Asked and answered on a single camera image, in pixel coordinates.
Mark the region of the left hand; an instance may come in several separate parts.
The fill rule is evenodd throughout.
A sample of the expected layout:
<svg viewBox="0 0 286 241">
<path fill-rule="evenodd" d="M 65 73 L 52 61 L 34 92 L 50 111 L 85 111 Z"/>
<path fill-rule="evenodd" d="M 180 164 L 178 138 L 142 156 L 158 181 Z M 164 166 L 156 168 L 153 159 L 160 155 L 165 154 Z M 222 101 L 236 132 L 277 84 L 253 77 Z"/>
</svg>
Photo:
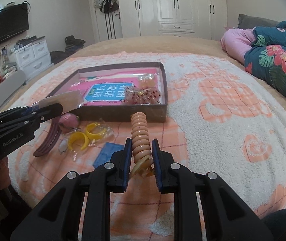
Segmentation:
<svg viewBox="0 0 286 241">
<path fill-rule="evenodd" d="M 8 188 L 10 184 L 8 157 L 5 157 L 0 160 L 0 190 Z"/>
</svg>

